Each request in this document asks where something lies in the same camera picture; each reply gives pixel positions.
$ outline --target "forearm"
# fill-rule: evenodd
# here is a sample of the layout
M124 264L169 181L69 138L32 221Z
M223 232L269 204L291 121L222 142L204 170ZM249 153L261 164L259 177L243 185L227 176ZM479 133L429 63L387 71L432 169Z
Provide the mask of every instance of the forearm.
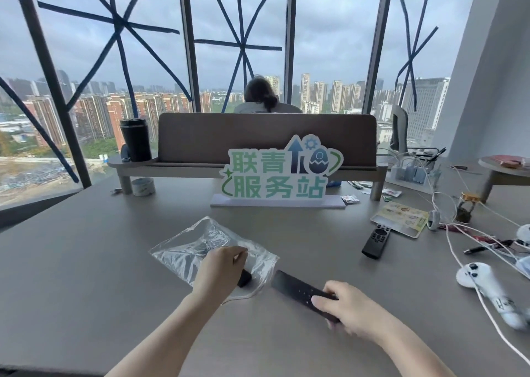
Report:
M436 354L405 324L395 319L379 342L403 377L455 377Z
M108 377L175 377L202 327L217 306L190 294L176 310L123 358Z

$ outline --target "brown partition panel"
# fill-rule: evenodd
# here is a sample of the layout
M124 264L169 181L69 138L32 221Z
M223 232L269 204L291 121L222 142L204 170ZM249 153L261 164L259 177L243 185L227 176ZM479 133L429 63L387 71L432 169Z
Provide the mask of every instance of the brown partition panel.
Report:
M291 137L315 134L344 155L344 166L375 166L377 124L372 115L296 113L162 113L161 162L229 163L230 148L285 148Z

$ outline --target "white shirt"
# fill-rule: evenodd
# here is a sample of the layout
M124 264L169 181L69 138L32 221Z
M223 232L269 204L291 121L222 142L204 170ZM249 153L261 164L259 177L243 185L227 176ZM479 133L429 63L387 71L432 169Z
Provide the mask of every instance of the white shirt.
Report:
M271 113L303 113L299 108L288 103L279 102ZM243 102L237 105L234 109L234 113L269 113L262 102Z

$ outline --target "hand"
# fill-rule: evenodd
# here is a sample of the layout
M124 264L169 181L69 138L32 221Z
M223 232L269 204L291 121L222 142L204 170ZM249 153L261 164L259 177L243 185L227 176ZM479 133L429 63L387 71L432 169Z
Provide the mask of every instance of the hand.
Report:
M329 280L324 292L335 294L338 300L313 296L311 302L317 309L340 319L348 334L357 334L376 343L383 340L393 315L346 282Z
M247 256L247 249L240 246L223 246L208 252L195 277L192 295L216 308L220 306L236 287Z

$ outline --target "black tumbler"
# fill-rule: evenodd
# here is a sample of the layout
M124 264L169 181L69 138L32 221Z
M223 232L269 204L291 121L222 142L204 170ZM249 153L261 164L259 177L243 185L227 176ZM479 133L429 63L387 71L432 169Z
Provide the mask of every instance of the black tumbler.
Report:
M131 161L148 161L151 157L149 130L145 119L123 119L120 121L121 133L129 149Z

